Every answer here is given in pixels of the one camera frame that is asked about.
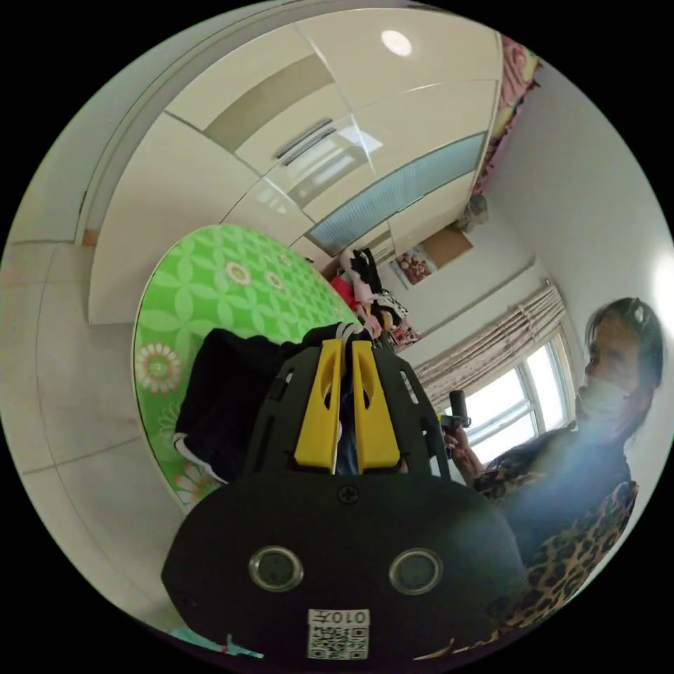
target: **face mask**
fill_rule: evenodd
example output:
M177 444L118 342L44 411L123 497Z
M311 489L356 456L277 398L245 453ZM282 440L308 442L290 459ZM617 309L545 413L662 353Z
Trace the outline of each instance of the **face mask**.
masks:
M578 391L578 432L584 437L613 439L624 419L627 399L628 394L619 386L588 377Z

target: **curtain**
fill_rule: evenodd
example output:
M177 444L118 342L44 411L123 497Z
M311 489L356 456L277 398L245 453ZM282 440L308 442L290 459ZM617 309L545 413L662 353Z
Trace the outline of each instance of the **curtain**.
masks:
M467 388L508 365L514 366L532 346L548 341L563 315L559 290L546 282L524 302L414 371L432 405L439 409L447 403L450 391Z

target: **green tablecloth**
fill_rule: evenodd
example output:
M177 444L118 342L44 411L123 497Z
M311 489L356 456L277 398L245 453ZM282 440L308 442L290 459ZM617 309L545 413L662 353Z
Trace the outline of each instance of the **green tablecloth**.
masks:
M263 234L214 225L189 234L164 256L138 309L133 369L147 441L187 509L218 487L173 447L204 337L222 327L241 337L299 342L311 328L339 321L357 319L308 262Z

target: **cabinet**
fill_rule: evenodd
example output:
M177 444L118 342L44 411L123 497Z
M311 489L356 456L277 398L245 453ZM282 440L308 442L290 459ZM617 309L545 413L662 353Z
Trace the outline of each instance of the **cabinet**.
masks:
M388 228L388 222L383 222L376 227L373 227L367 234L360 237L355 243L351 244L349 248L370 248L378 246L382 241L391 238L391 232Z
M91 270L90 323L132 323L162 256L190 232L219 223L258 179L193 128L160 115L107 207Z
M290 246L290 249L295 251L300 257L313 260L313 266L320 272L335 259L324 253L318 246L315 246L307 237L297 239Z
M372 257L377 265L385 265L395 257L395 244L391 236L386 237L383 241L374 244L370 248Z
M167 110L261 176L349 110L330 71L293 27L239 47L199 75Z
M227 214L227 223L257 230L289 246L314 223L267 178Z
M293 149L266 177L317 222L375 181L363 143L368 152L377 147L347 115Z
M474 180L475 172L467 173L389 218L395 254L402 255L459 218Z
M438 82L501 79L500 36L461 16L357 9L305 19L298 28L330 64L355 111Z
M376 139L371 159L377 178L449 143L479 133L489 135L496 85L494 80L436 84L357 111L362 133Z

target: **leopard print shirt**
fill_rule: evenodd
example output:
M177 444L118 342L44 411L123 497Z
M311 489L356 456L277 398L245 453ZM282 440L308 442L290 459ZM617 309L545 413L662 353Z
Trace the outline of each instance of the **leopard print shirt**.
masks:
M506 496L544 477L535 470L522 472L516 462L501 461L483 473L473 488L498 505ZM557 611L588 579L594 568L616 544L632 515L639 488L622 482L600 506L573 521L538 548L525 569L528 589L503 625L486 641L468 647L450 645L425 658L459 653L483 646L506 634L544 620Z

